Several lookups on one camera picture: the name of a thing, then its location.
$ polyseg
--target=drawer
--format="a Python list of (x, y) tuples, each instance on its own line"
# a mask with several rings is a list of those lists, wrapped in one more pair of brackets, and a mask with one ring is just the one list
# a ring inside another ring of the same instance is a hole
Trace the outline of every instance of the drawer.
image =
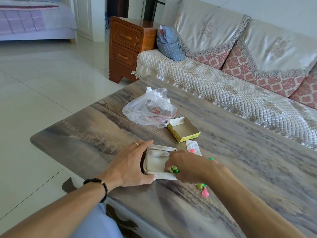
[(110, 59), (121, 65), (135, 70), (137, 67), (138, 53), (112, 42), (110, 44)]
[(112, 23), (111, 39), (113, 42), (139, 52), (141, 45), (141, 31), (125, 24), (114, 21)]

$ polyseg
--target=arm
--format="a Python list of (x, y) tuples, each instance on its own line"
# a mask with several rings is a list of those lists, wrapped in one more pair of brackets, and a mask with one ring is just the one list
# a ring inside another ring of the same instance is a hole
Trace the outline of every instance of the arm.
[(249, 191), (223, 165), (184, 150), (171, 153), (165, 170), (168, 171), (173, 165), (180, 171), (176, 174), (178, 180), (190, 184), (207, 184), (246, 237), (306, 237)]
[[(106, 183), (108, 192), (118, 186), (151, 184), (155, 180), (154, 175), (144, 175), (140, 169), (142, 154), (153, 141), (138, 140), (137, 143), (140, 145), (133, 143), (123, 149), (107, 169), (96, 176)], [(85, 184), (26, 218), (0, 238), (70, 237), (104, 196), (103, 185)]]

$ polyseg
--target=plastic bag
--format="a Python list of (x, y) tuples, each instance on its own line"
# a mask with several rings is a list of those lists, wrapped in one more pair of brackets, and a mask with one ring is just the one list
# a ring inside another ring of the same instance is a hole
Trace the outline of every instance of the plastic bag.
[(176, 115), (176, 107), (166, 96), (166, 88), (152, 90), (147, 87), (146, 93), (128, 103), (122, 112), (137, 124), (166, 127), (170, 119)]

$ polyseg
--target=marble pattern tabletop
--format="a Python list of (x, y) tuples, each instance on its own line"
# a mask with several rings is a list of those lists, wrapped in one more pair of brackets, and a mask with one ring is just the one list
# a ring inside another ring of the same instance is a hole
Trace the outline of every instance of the marble pattern tabletop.
[[(201, 131), (200, 151), (214, 157), (253, 193), (299, 228), (317, 237), (317, 152), (260, 127), (161, 80), (147, 77), (38, 132), (31, 142), (82, 177), (102, 171), (137, 139), (186, 149), (167, 128), (129, 121), (122, 108), (146, 87), (165, 87), (177, 107)], [(151, 185), (119, 187), (109, 196), (150, 224), (162, 237), (245, 237), (208, 188), (203, 198), (193, 185), (156, 180)]]

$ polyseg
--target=yellow box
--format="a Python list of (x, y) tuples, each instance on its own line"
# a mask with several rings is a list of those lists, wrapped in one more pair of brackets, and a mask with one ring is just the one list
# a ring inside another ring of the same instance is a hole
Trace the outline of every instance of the yellow box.
[(200, 131), (189, 121), (186, 116), (171, 119), (167, 128), (178, 143), (197, 138), (200, 135)]

